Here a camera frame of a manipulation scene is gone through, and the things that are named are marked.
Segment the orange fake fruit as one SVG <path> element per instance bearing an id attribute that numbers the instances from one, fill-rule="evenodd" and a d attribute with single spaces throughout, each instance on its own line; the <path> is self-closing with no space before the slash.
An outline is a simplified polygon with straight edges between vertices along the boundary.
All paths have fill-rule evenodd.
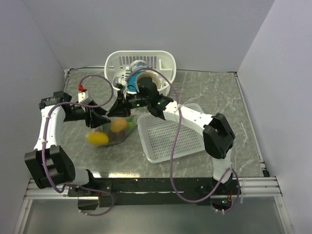
<path id="1" fill-rule="evenodd" d="M 119 133 L 126 129 L 128 126 L 127 120 L 123 118 L 114 119 L 110 124 L 110 131 L 113 133 Z"/>

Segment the green fake pepper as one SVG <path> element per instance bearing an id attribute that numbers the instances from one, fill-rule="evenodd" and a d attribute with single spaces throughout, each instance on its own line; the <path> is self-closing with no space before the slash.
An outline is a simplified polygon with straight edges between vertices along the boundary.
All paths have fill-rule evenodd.
<path id="1" fill-rule="evenodd" d="M 130 116 L 127 118 L 127 130 L 131 130 L 136 126 L 136 117 Z"/>

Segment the polka dot zip top bag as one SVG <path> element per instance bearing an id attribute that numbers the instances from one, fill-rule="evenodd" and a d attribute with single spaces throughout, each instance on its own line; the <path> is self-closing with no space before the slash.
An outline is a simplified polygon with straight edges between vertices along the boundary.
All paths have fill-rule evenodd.
<path id="1" fill-rule="evenodd" d="M 122 143 L 137 127 L 137 117 L 113 117 L 86 133 L 86 141 L 94 146 L 109 146 Z"/>

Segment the yellow fake lemon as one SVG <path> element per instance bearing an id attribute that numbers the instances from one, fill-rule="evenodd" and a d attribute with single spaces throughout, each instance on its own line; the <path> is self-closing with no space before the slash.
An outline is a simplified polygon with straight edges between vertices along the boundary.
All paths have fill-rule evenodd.
<path id="1" fill-rule="evenodd" d="M 109 143 L 108 136 L 103 132 L 89 132 L 86 134 L 85 138 L 92 145 L 104 145 Z"/>

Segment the purple fake grapes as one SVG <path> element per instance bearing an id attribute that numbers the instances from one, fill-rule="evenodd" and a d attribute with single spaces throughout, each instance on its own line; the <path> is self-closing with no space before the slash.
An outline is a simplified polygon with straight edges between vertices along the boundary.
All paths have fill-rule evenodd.
<path id="1" fill-rule="evenodd" d="M 129 133 L 126 130 L 123 130 L 119 133 L 113 133 L 111 131 L 107 131 L 106 135 L 109 139 L 108 144 L 120 144 L 121 142 L 123 142 L 127 138 Z"/>

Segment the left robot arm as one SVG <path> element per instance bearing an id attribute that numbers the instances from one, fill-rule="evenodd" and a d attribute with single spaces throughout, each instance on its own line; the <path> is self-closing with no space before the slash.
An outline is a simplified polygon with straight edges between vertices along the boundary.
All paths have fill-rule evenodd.
<path id="1" fill-rule="evenodd" d="M 41 127 L 33 151 L 24 156 L 25 164 L 40 189 L 71 184 L 79 187 L 86 196 L 98 189 L 90 170 L 76 169 L 72 160 L 61 147 L 61 134 L 64 122 L 84 120 L 89 128 L 109 123 L 107 111 L 87 98 L 82 107 L 71 101 L 72 97 L 58 91 L 52 97 L 43 98 L 39 103 Z"/>

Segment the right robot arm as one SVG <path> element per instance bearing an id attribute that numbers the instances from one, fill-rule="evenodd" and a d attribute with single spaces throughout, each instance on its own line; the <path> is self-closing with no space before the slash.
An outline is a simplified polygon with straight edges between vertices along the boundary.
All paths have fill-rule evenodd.
<path id="1" fill-rule="evenodd" d="M 213 158 L 213 188 L 218 194 L 225 194 L 233 177 L 228 152 L 235 139 L 226 117 L 221 113 L 209 115 L 179 105 L 176 100 L 159 93 L 150 73 L 142 73 L 136 85 L 137 93 L 133 95 L 127 95 L 127 88 L 119 86 L 120 91 L 108 116 L 128 117 L 132 109 L 146 107 L 154 117 L 179 123 L 201 134 L 205 151 Z"/>

